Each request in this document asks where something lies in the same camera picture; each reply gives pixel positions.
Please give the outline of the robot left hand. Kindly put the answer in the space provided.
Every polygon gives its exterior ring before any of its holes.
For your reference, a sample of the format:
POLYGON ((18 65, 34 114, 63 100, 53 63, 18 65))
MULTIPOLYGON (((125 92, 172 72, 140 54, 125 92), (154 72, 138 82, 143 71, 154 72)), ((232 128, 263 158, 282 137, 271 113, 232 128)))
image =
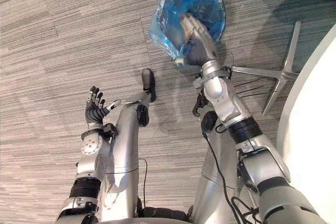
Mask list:
POLYGON ((85 108, 85 119, 88 125, 94 123, 102 124, 104 117, 121 104, 120 99, 105 104, 106 101, 102 97, 103 93, 98 87, 92 86, 90 88, 85 108))

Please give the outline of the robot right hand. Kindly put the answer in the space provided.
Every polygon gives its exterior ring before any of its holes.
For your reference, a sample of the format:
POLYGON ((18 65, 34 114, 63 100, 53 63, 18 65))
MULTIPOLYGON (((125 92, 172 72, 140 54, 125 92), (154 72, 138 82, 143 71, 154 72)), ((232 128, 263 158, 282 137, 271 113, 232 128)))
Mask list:
POLYGON ((180 24, 184 30, 185 45, 190 53, 184 57, 184 63, 190 66, 203 66, 217 58, 215 42, 207 28, 191 14, 183 14, 180 24))

